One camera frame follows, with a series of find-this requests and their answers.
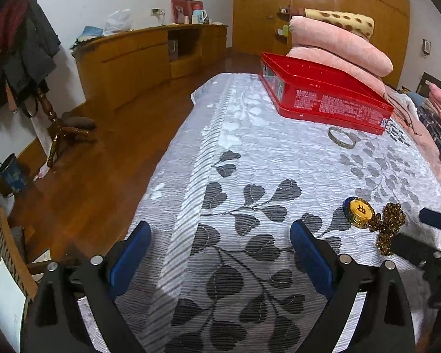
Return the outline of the gold round medallion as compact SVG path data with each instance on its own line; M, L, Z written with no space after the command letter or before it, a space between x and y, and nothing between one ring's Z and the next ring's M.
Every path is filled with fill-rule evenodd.
M367 228L375 215L373 207L359 197L347 198L343 203L343 212L349 223L360 229Z

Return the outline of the plaid blue shirt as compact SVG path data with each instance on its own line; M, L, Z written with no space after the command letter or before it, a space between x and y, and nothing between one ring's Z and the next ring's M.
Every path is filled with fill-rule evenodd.
M441 120L432 111L420 107L417 109L418 118L430 133L441 155Z

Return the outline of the pink bed sheet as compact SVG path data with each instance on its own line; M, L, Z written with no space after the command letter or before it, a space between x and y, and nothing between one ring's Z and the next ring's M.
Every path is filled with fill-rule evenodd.
M408 133L441 183L441 153L429 131L417 117L417 108L406 95L385 86L384 97L393 105L392 118Z

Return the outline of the dark wooden headboard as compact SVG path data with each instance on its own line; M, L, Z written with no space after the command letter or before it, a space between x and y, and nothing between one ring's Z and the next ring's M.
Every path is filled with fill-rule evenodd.
M423 73L416 93L421 96L428 97L430 93L430 83L435 84L439 89L441 89L441 81L428 73Z

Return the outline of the blue waste bin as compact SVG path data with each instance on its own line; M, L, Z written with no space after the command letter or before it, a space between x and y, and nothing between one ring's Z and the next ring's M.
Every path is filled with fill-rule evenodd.
M7 183L13 194L18 194L27 187L27 178L21 170L20 163L14 153L11 153L1 163L0 176Z

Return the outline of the lower pink folded quilt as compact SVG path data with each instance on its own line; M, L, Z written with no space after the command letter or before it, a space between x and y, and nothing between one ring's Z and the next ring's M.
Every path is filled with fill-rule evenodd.
M296 46L288 52L287 56L339 69L361 81L380 96L385 95L385 85L381 79L326 50Z

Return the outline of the pink folded quilt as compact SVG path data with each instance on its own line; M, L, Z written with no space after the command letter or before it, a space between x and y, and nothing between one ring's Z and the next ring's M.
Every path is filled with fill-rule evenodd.
M365 39L330 23L294 16L289 24L293 46L310 46L346 59L376 76L393 71L391 59Z
M385 85L381 79L326 50L296 46L288 52L287 56L339 69L361 81L380 96L385 95Z

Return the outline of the white grey floral bedspread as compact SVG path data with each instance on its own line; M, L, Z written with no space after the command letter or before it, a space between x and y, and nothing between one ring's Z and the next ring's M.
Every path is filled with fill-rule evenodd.
M375 136L288 119L253 74L221 74L193 98L133 217L152 240L116 300L145 351L296 351L327 301L291 224L360 264L384 260L375 234L346 220L349 197L400 204L403 231L441 250L441 231L418 219L441 212L441 183L395 121Z

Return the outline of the wooden coat stand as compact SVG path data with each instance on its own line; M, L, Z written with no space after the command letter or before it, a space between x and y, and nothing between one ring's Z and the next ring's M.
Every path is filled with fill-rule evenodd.
M68 136L79 136L84 140L89 140L90 133L96 128L96 124L92 119L84 116L66 116L64 119L58 117L50 100L41 89L37 89L36 98L51 122L51 146L47 158L47 167L53 168L61 141Z

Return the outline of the red tin box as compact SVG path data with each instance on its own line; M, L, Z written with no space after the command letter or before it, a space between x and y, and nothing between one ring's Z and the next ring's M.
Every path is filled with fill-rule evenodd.
M283 117L382 135L393 106L339 69L263 53L260 80Z

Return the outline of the upper pink folded quilt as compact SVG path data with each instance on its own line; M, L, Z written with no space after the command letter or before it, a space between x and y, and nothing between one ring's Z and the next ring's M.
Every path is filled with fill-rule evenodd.
M330 23L294 16L289 24L293 46L310 46L346 59L376 76L393 71L391 59L365 39Z

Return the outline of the yellow brown-spotted blanket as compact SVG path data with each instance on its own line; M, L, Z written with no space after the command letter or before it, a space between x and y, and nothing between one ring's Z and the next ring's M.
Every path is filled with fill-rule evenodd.
M369 41L374 34L374 19L362 14L305 8L305 16L345 29Z

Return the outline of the long wooden sideboard cabinet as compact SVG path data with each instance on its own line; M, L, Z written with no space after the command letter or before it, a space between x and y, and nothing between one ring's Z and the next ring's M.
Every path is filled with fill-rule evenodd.
M225 59L227 26L183 24L100 37L72 54L86 101L114 111L160 84Z

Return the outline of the hanging dark clothes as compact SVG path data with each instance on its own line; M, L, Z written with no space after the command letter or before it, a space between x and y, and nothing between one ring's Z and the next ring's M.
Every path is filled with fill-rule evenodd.
M8 0L0 10L0 109L47 93L59 51L59 37L38 1Z

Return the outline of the blue cloth on sideboard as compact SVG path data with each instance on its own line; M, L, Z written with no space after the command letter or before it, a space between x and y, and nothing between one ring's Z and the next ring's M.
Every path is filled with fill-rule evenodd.
M71 46L71 49L76 48L77 46L83 44L84 42L92 41L102 36L103 36L103 28L99 28L96 26L85 26L81 35L76 37L75 42Z

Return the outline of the white plastic bag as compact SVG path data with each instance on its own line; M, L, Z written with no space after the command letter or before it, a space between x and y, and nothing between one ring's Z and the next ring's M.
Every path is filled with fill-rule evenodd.
M131 10L116 10L109 14L105 21L103 36L110 36L130 31L132 29Z

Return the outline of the white electric kettle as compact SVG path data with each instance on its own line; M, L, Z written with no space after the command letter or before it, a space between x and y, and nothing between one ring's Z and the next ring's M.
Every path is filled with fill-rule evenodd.
M208 24L208 14L201 3L192 4L192 23L193 24Z

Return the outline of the wall thermostat switch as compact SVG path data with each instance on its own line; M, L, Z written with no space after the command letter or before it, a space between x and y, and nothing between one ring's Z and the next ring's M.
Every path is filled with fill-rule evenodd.
M426 39L423 39L422 40L421 50L422 50L422 53L425 56L430 55L431 54L431 42L426 40Z

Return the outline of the red picture frame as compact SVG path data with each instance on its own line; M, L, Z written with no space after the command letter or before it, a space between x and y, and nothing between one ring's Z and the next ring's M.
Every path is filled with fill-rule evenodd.
M191 22L193 12L199 8L204 8L204 3L200 0L171 0L173 22L184 24L186 17Z

